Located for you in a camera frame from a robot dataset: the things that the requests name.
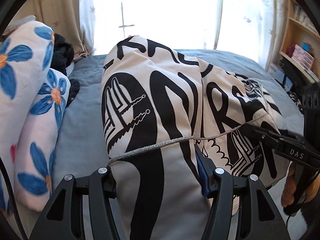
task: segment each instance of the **beige curtain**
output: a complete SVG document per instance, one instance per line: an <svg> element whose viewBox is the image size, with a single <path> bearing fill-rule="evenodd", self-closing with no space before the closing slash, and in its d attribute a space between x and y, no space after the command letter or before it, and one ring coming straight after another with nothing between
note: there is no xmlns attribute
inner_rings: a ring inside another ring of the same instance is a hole
<svg viewBox="0 0 320 240"><path fill-rule="evenodd" d="M287 19L288 0L274 0L276 10L274 27L273 27L273 43L270 47L271 62L277 63L279 60L279 51L284 38L284 31Z"/></svg>
<svg viewBox="0 0 320 240"><path fill-rule="evenodd" d="M75 59L89 56L93 52L95 11L93 2L85 0L86 6L79 6L81 2L81 0L28 0L20 8L15 19L35 15L38 21L52 27L55 33L61 34L73 45ZM80 15L91 24L81 24Z"/></svg>
<svg viewBox="0 0 320 240"><path fill-rule="evenodd" d="M219 41L219 34L221 28L221 18L222 18L222 7L223 7L223 0L217 0L217 12L216 12L216 34L214 40L214 47L213 49L217 49L218 41Z"/></svg>

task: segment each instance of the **white printed bag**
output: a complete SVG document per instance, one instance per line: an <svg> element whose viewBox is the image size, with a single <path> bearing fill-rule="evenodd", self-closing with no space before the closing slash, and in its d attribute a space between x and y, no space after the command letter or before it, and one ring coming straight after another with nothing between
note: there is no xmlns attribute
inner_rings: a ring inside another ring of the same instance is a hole
<svg viewBox="0 0 320 240"><path fill-rule="evenodd" d="M41 212L52 193L54 149L68 101L69 79L50 68L23 125L14 165L14 194Z"/></svg>
<svg viewBox="0 0 320 240"><path fill-rule="evenodd" d="M200 239L210 211L194 144L229 173L268 186L289 161L242 136L250 122L286 133L268 92L254 80L134 36L105 60L102 120L127 239Z"/></svg>
<svg viewBox="0 0 320 240"><path fill-rule="evenodd" d="M15 151L32 101L48 73L54 46L51 28L37 21L20 26L0 45L0 157L14 187ZM12 213L0 173L0 212Z"/></svg>

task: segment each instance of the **sheer curtain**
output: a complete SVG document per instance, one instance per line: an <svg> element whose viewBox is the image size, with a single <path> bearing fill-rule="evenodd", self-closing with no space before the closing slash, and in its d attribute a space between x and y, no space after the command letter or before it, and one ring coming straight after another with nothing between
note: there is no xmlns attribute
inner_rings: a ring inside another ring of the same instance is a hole
<svg viewBox="0 0 320 240"><path fill-rule="evenodd" d="M286 7L286 0L94 0L94 3L96 54L106 54L123 38L138 34L174 49L231 51L262 67L278 54Z"/></svg>
<svg viewBox="0 0 320 240"><path fill-rule="evenodd" d="M128 35L175 49L214 49L218 0L94 0L94 4L96 54L108 53ZM123 31L122 25L134 26Z"/></svg>

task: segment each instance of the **white box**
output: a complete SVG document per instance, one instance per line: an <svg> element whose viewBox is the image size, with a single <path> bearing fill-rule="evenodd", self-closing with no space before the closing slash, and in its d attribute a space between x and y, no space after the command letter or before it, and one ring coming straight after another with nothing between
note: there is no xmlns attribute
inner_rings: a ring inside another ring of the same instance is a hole
<svg viewBox="0 0 320 240"><path fill-rule="evenodd" d="M290 91L290 89L292 88L292 82L287 76L284 81L284 73L279 66L271 63L268 74L271 75L283 87L285 91Z"/></svg>

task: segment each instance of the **black lettering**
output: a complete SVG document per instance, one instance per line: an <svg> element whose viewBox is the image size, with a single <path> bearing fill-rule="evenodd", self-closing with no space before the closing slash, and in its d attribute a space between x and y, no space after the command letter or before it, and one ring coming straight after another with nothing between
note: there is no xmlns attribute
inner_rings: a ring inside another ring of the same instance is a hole
<svg viewBox="0 0 320 240"><path fill-rule="evenodd" d="M126 38L126 39L124 39L123 41L120 41L117 44L117 47L118 47L117 57L118 57L119 60L121 60L124 57L122 46L127 46L127 47L130 47L130 48L138 49L138 50L140 50L141 53L145 53L147 51L146 47L143 46L142 44L131 42L130 40L132 38L133 38L133 36L129 37L129 38Z"/></svg>
<svg viewBox="0 0 320 240"><path fill-rule="evenodd" d="M227 133L227 150L230 164L233 167L239 160L239 153L231 132Z"/></svg>
<svg viewBox="0 0 320 240"><path fill-rule="evenodd" d="M164 46L164 45L162 45L160 43L157 43L155 41L151 41L151 40L147 40L147 41L148 41L148 56L149 57L153 57L153 55L156 52L156 48L158 47L158 48L166 49L167 51L169 51L171 56L172 56L173 61L175 63L180 64L180 62L176 59L176 57L174 56L172 50L169 47Z"/></svg>
<svg viewBox="0 0 320 240"><path fill-rule="evenodd" d="M261 123L260 127L268 129L268 130L271 130L271 131L277 133L276 130L270 124L268 124L265 121L263 121ZM271 178L275 179L277 177L278 172L277 172L275 158L273 156L272 148L264 145L263 146L263 151L264 151L264 156L266 158L267 165L268 165L268 168L269 168L270 176L271 176Z"/></svg>
<svg viewBox="0 0 320 240"><path fill-rule="evenodd" d="M197 61L189 61L184 59L184 55L180 52L178 52L178 59L180 60L181 63L187 64L187 65L197 65L199 66L199 62Z"/></svg>
<svg viewBox="0 0 320 240"><path fill-rule="evenodd" d="M150 91L153 103L155 104L160 116L162 126L167 131L170 139L181 138L183 135L177 128L175 112L166 92L166 88L170 89L181 98L183 108L188 116L189 99L185 91L183 91L183 89L181 89L175 82L163 75L161 72L153 71L150 75ZM191 169L196 179L199 181L199 175L196 170L196 166L191 160L189 141L180 142L180 148L185 162Z"/></svg>
<svg viewBox="0 0 320 240"><path fill-rule="evenodd" d="M235 73L235 77L241 77L243 79L249 79L247 76Z"/></svg>
<svg viewBox="0 0 320 240"><path fill-rule="evenodd" d="M268 104L271 106L271 108L272 108L273 110L276 110L279 114L281 114L278 106L276 106L275 104L270 103L270 102L268 102Z"/></svg>
<svg viewBox="0 0 320 240"><path fill-rule="evenodd" d="M197 112L198 112L198 90L197 90L196 85L190 79L188 79L184 74L179 72L178 76L180 78L184 79L189 84L189 86L192 90L194 108L193 108L193 115L192 115L190 126L191 126L191 135L193 135L193 133L195 131Z"/></svg>
<svg viewBox="0 0 320 240"><path fill-rule="evenodd" d="M259 109L266 110L263 104L257 99L252 99L251 101L246 103L242 98L243 94L240 92L239 88L236 86L232 86L232 94L235 98L239 100L243 114L244 114L244 119L246 122L251 121L253 119L253 115Z"/></svg>
<svg viewBox="0 0 320 240"><path fill-rule="evenodd" d="M130 95L130 100L124 96L119 84L126 88ZM139 117L141 113L148 112L148 114L144 116L143 121L139 122L139 125L130 126L131 122L126 124L121 117L121 114L124 112L120 110L120 107L116 107L112 102L111 106L106 105L106 97L107 93L110 92L110 89L113 89L114 92L119 93L115 100L119 100L120 102L122 99L122 106L124 106L124 104L128 104L130 105L129 107L133 107L134 117ZM110 112L108 111L109 107L113 107L117 114L110 116ZM133 130L126 152L156 143L156 114L151 101L147 96L147 93L134 76L128 73L115 73L108 79L104 87L101 110L104 126L106 124L106 111L108 112L110 119L109 122L112 122L112 124L107 125L115 125L112 118L121 118L124 125L124 128L119 133L114 135L113 138L111 138L110 142L108 143L108 150L110 150L110 146L115 141L120 139L120 136L123 133L127 132L128 128L132 128ZM159 214L164 190L164 168L161 150L155 149L151 152L143 154L143 156L132 156L124 159L123 161L132 163L140 174L140 186L131 221L130 239L150 239L153 227Z"/></svg>
<svg viewBox="0 0 320 240"><path fill-rule="evenodd" d="M114 59L110 60L107 64L103 66L104 70L106 71L112 64L113 64Z"/></svg>
<svg viewBox="0 0 320 240"><path fill-rule="evenodd" d="M259 177L263 171L263 166L264 166L264 156L263 156L262 146L258 140L251 139L251 138L248 138L248 140L250 141L253 149L255 149L254 160L256 161L253 165L253 169L251 173Z"/></svg>
<svg viewBox="0 0 320 240"><path fill-rule="evenodd" d="M217 89L222 95L222 106L219 111L217 110L213 102L213 98L212 98L213 89ZM229 126L230 128L235 128L240 125L237 121L231 119L230 117L227 117L227 111L229 106L228 95L215 82L208 83L206 93L207 93L210 109L212 111L213 117L217 123L220 133L224 133L226 131L223 127L223 123Z"/></svg>
<svg viewBox="0 0 320 240"><path fill-rule="evenodd" d="M207 66L207 68L205 69L205 71L201 72L201 77L204 78L206 75L208 75L210 73L210 71L212 70L212 68L213 68L213 65L209 64Z"/></svg>

